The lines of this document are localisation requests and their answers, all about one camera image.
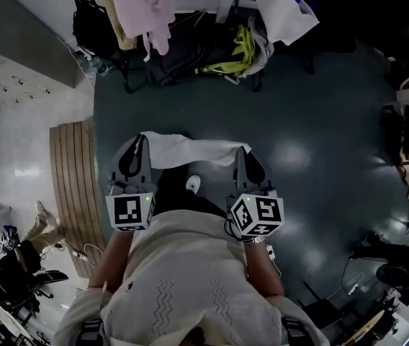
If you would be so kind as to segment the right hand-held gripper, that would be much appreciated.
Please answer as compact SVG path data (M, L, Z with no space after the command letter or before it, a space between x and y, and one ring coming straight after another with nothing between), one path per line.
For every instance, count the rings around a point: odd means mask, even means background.
M251 193L226 197L225 232L234 239L249 236L270 236L284 225L284 201L272 187L273 175L269 165L254 151L246 155L244 147L235 153L234 173L237 190L246 188L247 181L260 188Z

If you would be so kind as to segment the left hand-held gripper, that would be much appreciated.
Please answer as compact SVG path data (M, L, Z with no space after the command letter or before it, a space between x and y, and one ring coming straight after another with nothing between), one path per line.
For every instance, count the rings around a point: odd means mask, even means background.
M120 146L109 163L109 179L150 183L151 164L148 139L138 134ZM134 232L150 228L157 187L153 184L113 182L105 197L113 229Z

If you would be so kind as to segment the white cloth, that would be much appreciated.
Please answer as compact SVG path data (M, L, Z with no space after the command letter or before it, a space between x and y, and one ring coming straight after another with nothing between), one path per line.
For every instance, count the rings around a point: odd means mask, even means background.
M159 134L144 131L148 139L153 169L172 169L193 162L206 161L227 167L235 161L240 147L249 153L247 143L223 140L192 140L180 134Z

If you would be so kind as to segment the person's right forearm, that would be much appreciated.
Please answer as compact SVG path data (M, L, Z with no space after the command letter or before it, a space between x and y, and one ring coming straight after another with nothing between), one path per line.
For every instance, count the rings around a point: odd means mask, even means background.
M263 242L244 244L249 283L264 298L284 296L284 288Z

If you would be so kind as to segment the person's left forearm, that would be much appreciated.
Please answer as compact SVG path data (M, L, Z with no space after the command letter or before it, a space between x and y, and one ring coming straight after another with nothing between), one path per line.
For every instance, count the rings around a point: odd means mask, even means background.
M114 294L122 285L134 233L114 231L98 264L93 270L88 288L103 288Z

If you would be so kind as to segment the person's black trousers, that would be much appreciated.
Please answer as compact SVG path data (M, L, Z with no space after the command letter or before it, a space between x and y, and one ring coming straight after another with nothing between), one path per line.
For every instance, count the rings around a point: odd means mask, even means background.
M225 218L227 213L204 197L186 190L189 165L165 169L158 180L153 215L173 210L192 210Z

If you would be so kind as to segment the wooden slatted board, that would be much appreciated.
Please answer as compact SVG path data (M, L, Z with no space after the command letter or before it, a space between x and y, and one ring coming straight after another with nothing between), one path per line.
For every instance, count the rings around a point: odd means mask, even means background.
M105 248L98 206L91 119L57 125L49 132L50 170L58 217L77 275L90 278ZM79 260L75 250L88 257Z

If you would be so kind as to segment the person's white shoe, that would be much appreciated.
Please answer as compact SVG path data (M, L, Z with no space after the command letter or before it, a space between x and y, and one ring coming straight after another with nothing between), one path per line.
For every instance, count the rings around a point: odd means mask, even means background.
M189 177L186 181L186 190L192 192L193 194L197 194L201 185L201 178L200 176L194 174Z

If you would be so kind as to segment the black duffel bag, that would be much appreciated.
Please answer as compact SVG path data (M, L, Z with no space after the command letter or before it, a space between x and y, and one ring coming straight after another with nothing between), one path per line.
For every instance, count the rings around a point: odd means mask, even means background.
M164 87L177 84L196 69L230 59L235 43L174 43L164 56L152 53L144 64L150 85Z

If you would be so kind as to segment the person's cream knit sweater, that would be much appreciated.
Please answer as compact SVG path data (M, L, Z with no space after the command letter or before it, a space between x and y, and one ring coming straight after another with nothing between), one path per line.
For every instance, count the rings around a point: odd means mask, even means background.
M94 316L102 320L102 346L179 346L198 327L211 346L288 346L284 320L307 332L301 346L329 346L299 306L256 292L243 247L224 232L220 217L190 210L162 213L137 232L120 288L78 296L52 346L76 346Z

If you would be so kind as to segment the grey tote bag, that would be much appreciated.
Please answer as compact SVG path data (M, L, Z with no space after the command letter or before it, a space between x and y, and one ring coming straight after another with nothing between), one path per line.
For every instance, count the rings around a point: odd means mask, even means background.
M254 46L252 64L245 70L246 76L261 72L274 54L274 45L269 41L265 24L259 12L248 18L248 30Z

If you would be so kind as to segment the black backpack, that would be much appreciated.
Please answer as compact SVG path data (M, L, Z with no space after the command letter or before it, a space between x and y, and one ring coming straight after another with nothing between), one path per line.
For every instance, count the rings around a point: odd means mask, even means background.
M113 61L119 49L109 17L88 0L75 0L73 35L78 47L105 61Z

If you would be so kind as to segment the black folding chair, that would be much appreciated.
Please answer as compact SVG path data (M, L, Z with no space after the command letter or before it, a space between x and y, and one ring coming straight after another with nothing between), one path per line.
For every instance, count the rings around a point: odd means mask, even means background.
M303 281L302 284L316 301L310 305L304 305L300 300L297 302L318 329L326 329L329 326L337 324L344 330L346 326L342 322L342 319L349 314L352 314L356 319L364 318L355 308L356 301L348 302L342 308L338 309L327 298L320 298L305 281Z

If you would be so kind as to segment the beige hanging garment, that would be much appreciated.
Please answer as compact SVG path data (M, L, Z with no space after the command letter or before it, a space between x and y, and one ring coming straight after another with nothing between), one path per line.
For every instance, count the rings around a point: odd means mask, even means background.
M126 36L125 31L123 30L122 25L120 24L120 21L118 20L118 16L117 16L116 9L114 6L114 1L113 0L103 0L103 2L104 2L104 7L107 11L107 15L110 20L110 23L116 35L119 48L121 50L135 49L137 46L137 39L129 38Z

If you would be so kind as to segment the pink hanging garment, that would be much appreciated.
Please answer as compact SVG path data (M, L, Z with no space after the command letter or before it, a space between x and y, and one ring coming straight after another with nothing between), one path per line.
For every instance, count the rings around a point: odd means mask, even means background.
M114 9L126 37L139 36L146 50L144 61L150 60L150 50L159 55L168 53L171 38L169 25L175 15L170 0L113 0Z

